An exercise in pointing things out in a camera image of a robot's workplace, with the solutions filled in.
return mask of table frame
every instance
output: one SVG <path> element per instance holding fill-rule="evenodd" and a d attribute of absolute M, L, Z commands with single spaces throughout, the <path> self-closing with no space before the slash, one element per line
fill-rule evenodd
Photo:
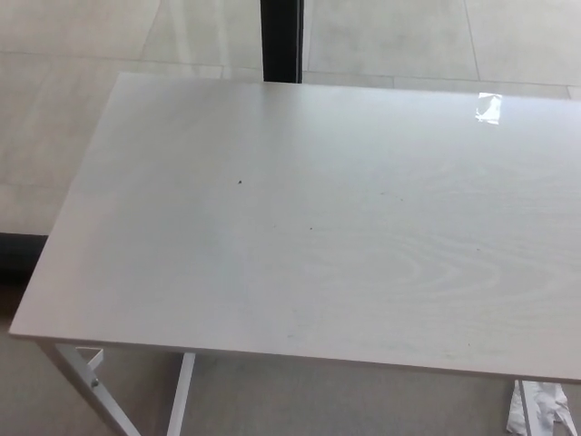
<path fill-rule="evenodd" d="M 96 351 L 95 356 L 87 362 L 79 352 L 79 349 L 84 347 L 49 341 L 39 341 L 37 343 L 54 366 L 115 434 L 120 436 L 141 436 L 141 433 L 94 372 L 97 366 L 103 362 L 103 349 L 94 349 Z M 182 431 L 183 415 L 188 400 L 194 362 L 195 353 L 186 352 L 182 354 L 182 366 L 175 388 L 175 395 L 172 400 L 169 400 L 172 401 L 172 414 L 167 426 L 167 436 L 180 436 Z M 519 380 L 518 387 L 525 413 L 527 435 L 540 436 L 542 433 L 538 426 L 538 420 L 532 419 L 530 415 L 532 409 L 530 406 L 535 403 L 531 382 Z"/>

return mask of floor tile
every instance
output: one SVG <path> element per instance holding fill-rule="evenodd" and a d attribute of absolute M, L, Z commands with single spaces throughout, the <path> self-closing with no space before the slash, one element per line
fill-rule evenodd
<path fill-rule="evenodd" d="M 162 0 L 143 59 L 260 68 L 259 0 Z"/>
<path fill-rule="evenodd" d="M 581 84 L 577 0 L 466 0 L 480 79 Z"/>
<path fill-rule="evenodd" d="M 139 58 L 160 0 L 5 0 L 0 50 Z"/>
<path fill-rule="evenodd" d="M 49 234 L 65 189 L 0 184 L 0 233 Z"/>
<path fill-rule="evenodd" d="M 68 187 L 120 71 L 219 78 L 220 67 L 54 58 L 15 139 L 0 160 L 0 181 Z"/>
<path fill-rule="evenodd" d="M 310 70 L 477 79 L 463 0 L 318 0 Z"/>
<path fill-rule="evenodd" d="M 382 75 L 305 72 L 302 75 L 302 82 L 304 84 L 338 84 L 367 88 L 393 88 L 393 78 Z"/>
<path fill-rule="evenodd" d="M 0 54 L 0 155 L 24 120 L 49 68 L 42 56 Z"/>
<path fill-rule="evenodd" d="M 581 86 L 569 86 L 569 95 L 572 100 L 581 100 Z"/>
<path fill-rule="evenodd" d="M 395 77 L 394 85 L 399 89 L 417 89 L 422 91 L 492 93 L 521 95 L 526 97 L 569 98 L 565 86 L 552 86 L 545 84 L 507 84 L 469 80 L 435 80 Z"/>
<path fill-rule="evenodd" d="M 262 82 L 262 70 L 257 68 L 224 67 L 222 79 L 240 80 L 243 82 Z"/>

